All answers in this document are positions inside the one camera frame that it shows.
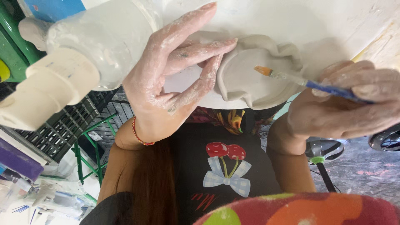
blue brush handle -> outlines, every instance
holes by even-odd
[[[346,99],[350,99],[354,102],[362,102],[362,103],[366,103],[366,104],[374,103],[372,101],[358,98],[350,89],[338,88],[338,87],[334,87],[334,86],[324,86],[324,85],[318,84],[311,80],[307,81],[306,87],[321,90],[321,91],[327,92],[334,96],[339,96],[339,97],[343,97]]]

red and yellow bracelet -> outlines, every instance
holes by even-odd
[[[154,145],[155,142],[147,143],[147,142],[142,141],[142,140],[138,137],[138,135],[136,134],[136,131],[135,131],[135,121],[136,121],[136,116],[134,116],[134,117],[133,117],[133,120],[132,120],[132,131],[133,131],[133,134],[135,134],[136,139],[137,139],[141,144],[143,144],[143,145]]]

clay-covered hand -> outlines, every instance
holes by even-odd
[[[237,39],[208,44],[186,39],[211,20],[216,10],[216,3],[207,4],[152,34],[141,59],[124,80],[142,141],[150,143],[172,135],[213,89],[222,56],[236,47]],[[204,61],[199,79],[186,91],[164,93],[166,76]]]
[[[372,62],[342,61],[327,67],[320,82],[350,88],[374,104],[354,103],[307,89],[290,105],[288,129],[297,137],[349,139],[371,135],[400,122],[400,74]]]

paintbrush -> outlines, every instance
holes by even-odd
[[[312,81],[312,80],[307,80],[298,76],[294,76],[294,75],[290,75],[284,72],[280,72],[280,71],[276,71],[273,69],[270,69],[268,67],[262,67],[262,66],[255,66],[254,70],[265,75],[265,76],[269,76],[275,79],[281,79],[281,80],[289,80],[292,81],[298,85],[301,86],[305,86],[308,88],[313,88],[313,89],[317,89],[320,91],[324,91],[327,92],[331,95],[334,96],[340,96],[346,99],[350,99],[354,102],[362,102],[362,103],[367,103],[367,104],[372,104],[374,102],[372,101],[368,101],[368,100],[364,100],[364,99],[360,99],[358,98],[352,90],[350,89],[344,89],[344,88],[339,88],[339,87],[334,87],[334,86],[330,86],[330,85],[323,85],[320,84],[318,82]]]

green cherry stem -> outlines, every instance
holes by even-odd
[[[238,163],[239,163],[239,156],[236,156],[236,165],[235,165],[235,167],[233,167],[233,170],[232,170],[232,172],[230,172],[228,178],[232,177],[233,173],[235,172],[236,168],[238,167]]]
[[[228,171],[226,170],[225,160],[224,160],[223,156],[221,156],[220,159],[222,159],[222,163],[224,164],[224,170],[225,170],[224,176],[225,176],[225,178],[227,178],[228,177],[228,175],[227,175]]]

